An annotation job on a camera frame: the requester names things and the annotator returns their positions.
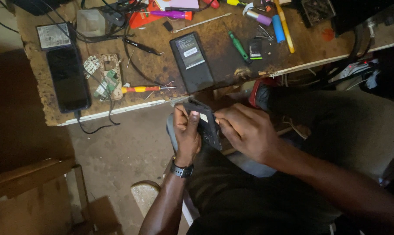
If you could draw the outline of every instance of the blue battery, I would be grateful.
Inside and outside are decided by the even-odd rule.
[[[281,20],[279,15],[273,16],[273,27],[276,34],[276,39],[278,43],[281,43],[286,40],[286,36],[284,36],[283,26],[281,25]]]

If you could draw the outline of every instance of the man's right hand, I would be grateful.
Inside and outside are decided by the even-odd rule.
[[[232,146],[252,160],[271,167],[282,161],[279,139],[262,110],[234,104],[215,112],[216,122]]]

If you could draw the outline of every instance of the dirty table surface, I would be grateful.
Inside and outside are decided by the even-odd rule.
[[[66,20],[74,21],[76,19],[76,12],[80,9],[79,2],[80,0],[62,5],[57,11]],[[89,0],[86,3],[87,8],[102,5],[100,0]],[[242,45],[247,48],[247,40],[257,35],[257,22],[242,16],[242,10],[242,8],[227,4],[221,4],[218,9],[208,8],[202,12],[195,13],[193,20],[191,22],[187,21],[186,25],[195,24],[228,12],[232,14],[180,31],[176,34],[168,32],[165,27],[163,27],[162,24],[167,21],[167,18],[162,18],[146,24],[144,26],[145,29],[142,30],[130,30],[130,33],[136,34],[135,37],[131,38],[132,40],[153,47],[160,52],[164,52],[162,56],[156,56],[128,45],[130,54],[135,50],[131,61],[133,61],[149,78],[162,84],[168,84],[173,81],[172,85],[177,88],[170,90],[165,89],[163,92],[154,92],[149,98],[147,98],[150,94],[149,92],[126,93],[122,99],[115,101],[114,109],[162,99],[170,100],[187,95],[169,46],[169,40],[192,31],[196,31],[200,37],[201,46],[205,51],[207,62],[216,83],[215,87],[225,87],[255,79],[260,75],[281,74],[342,59],[347,57],[354,43],[354,35],[351,32],[345,33],[330,42],[324,41],[321,33],[324,29],[331,28],[329,21],[307,29],[296,10],[284,7],[283,10],[293,39],[296,50],[295,53],[291,54],[289,52],[286,42],[278,44],[275,40],[272,42],[263,40],[263,59],[254,61],[249,66],[245,66],[243,59],[231,43],[226,29],[222,24],[222,21],[224,21],[241,40]],[[55,13],[50,12],[49,15],[56,22],[62,22]],[[37,87],[44,105],[43,111],[45,113],[46,124],[48,126],[56,126],[74,119],[73,113],[62,114],[58,109],[50,71],[46,62],[46,53],[41,51],[37,37],[37,25],[47,25],[53,22],[45,15],[33,16],[18,7],[16,7],[16,17],[27,57],[30,60],[33,73],[38,82]],[[265,28],[270,33],[273,33],[272,25]],[[93,44],[77,41],[77,44],[83,61],[91,55],[95,55],[99,58],[103,54],[116,53],[122,60],[120,69],[123,84],[128,82],[131,86],[152,85],[144,80],[131,66],[127,68],[127,56],[121,39]],[[376,29],[376,41],[372,50],[393,45],[394,24],[391,26],[378,25]],[[99,69],[94,75],[100,79]],[[99,84],[93,79],[89,79],[88,83],[90,92],[93,94]],[[82,116],[108,112],[109,107],[108,102],[100,102],[97,98],[92,97],[91,107],[83,110]]]

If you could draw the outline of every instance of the smartphone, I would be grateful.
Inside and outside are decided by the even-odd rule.
[[[201,135],[203,141],[221,151],[222,143],[220,142],[219,131],[220,127],[216,123],[215,115],[212,109],[200,101],[189,98],[188,103],[184,103],[184,109],[188,115],[191,111],[200,113],[200,121],[198,123],[197,132]]]
[[[87,109],[91,105],[82,64],[74,46],[46,52],[46,58],[61,113]]]
[[[214,79],[196,32],[170,40],[169,44],[189,94],[214,85]]]

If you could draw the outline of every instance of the black watch strap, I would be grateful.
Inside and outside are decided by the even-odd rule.
[[[185,168],[178,167],[177,165],[175,165],[175,160],[172,159],[171,172],[176,176],[179,176],[181,178],[190,177],[193,173],[193,169],[193,164]]]

